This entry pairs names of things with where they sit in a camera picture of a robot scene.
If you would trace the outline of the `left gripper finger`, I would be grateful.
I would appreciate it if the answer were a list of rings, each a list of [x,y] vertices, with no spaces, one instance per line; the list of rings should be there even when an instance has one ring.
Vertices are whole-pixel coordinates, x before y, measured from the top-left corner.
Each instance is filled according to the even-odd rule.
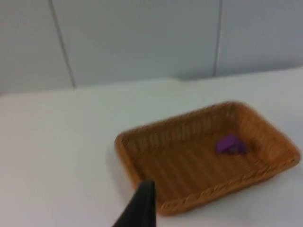
[[[156,227],[156,190],[154,181],[138,184],[136,192],[114,227]]]

